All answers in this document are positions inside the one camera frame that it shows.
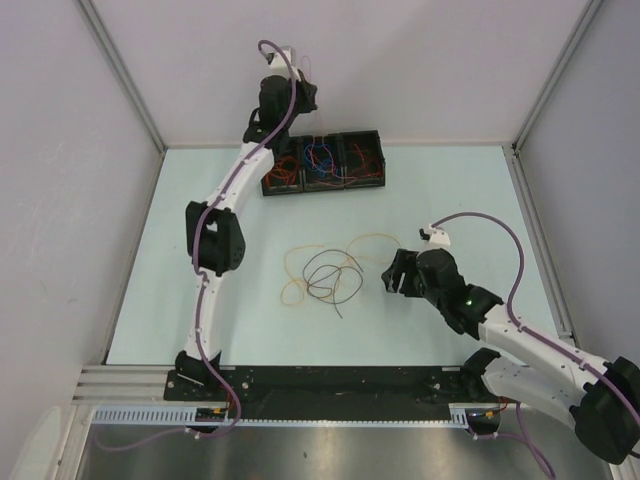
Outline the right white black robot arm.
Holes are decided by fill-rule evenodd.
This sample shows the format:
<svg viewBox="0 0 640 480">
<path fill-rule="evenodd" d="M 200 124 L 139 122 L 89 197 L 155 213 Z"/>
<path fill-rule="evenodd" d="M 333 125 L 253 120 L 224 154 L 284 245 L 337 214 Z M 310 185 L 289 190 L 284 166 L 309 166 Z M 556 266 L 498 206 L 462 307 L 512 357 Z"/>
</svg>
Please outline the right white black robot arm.
<svg viewBox="0 0 640 480">
<path fill-rule="evenodd" d="M 400 249 L 381 279 L 389 292 L 423 298 L 458 334 L 486 343 L 466 365 L 463 393 L 522 402 L 571 428 L 594 455 L 614 465 L 639 443 L 639 368 L 570 347 L 514 316 L 494 293 L 465 282 L 444 249 Z"/>
</svg>

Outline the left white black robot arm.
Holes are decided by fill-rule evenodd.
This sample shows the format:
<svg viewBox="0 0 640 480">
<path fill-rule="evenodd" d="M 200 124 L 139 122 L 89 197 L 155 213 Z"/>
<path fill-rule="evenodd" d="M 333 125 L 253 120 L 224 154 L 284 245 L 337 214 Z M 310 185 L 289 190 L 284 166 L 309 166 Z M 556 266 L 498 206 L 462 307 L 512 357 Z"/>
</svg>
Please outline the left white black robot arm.
<svg viewBox="0 0 640 480">
<path fill-rule="evenodd" d="M 221 387 L 221 342 L 215 324 L 223 287 L 244 259 L 246 242 L 239 222 L 252 189 L 274 167 L 289 142 L 289 128 L 300 114 L 317 109 L 317 87 L 296 69 L 289 78 L 270 75 L 260 83 L 259 106 L 251 113 L 239 156 L 214 192 L 185 211 L 187 250 L 199 277 L 194 321 L 184 349 L 175 359 L 177 374 L 197 398 L 214 397 Z"/>
</svg>

